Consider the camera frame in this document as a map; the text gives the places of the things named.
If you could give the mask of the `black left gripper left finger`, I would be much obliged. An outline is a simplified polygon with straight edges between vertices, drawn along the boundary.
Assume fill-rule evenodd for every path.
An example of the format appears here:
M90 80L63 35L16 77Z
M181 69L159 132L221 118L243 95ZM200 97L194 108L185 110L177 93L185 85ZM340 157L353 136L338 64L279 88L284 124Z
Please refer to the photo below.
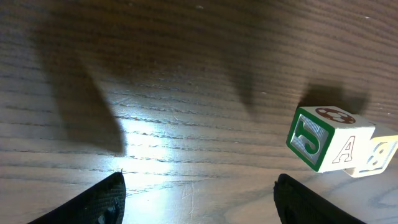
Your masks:
M125 200L123 174L115 172L29 224L122 224Z

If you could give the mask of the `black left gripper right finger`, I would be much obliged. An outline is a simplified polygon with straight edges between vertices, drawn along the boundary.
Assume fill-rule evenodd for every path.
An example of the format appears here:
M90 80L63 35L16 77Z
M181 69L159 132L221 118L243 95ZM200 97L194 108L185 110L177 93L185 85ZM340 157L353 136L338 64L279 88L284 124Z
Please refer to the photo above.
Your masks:
M287 174L275 181L274 202L283 224L364 224Z

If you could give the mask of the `yellow number wooden block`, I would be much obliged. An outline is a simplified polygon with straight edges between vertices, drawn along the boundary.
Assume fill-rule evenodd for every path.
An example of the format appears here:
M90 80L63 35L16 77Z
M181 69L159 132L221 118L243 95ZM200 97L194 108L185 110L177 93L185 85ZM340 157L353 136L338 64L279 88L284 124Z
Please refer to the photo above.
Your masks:
M381 174L389 165L397 150L397 131L383 124L370 121L375 126L372 138L366 144L367 151L354 168L344 171L354 178Z

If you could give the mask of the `soccer ball wooden block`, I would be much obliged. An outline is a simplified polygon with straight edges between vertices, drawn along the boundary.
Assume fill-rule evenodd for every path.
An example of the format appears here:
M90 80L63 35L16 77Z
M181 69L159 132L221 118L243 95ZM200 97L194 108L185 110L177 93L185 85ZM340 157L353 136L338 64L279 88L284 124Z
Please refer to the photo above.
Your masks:
M353 168L367 152L375 130L367 119L335 106L295 111L286 145L315 172Z

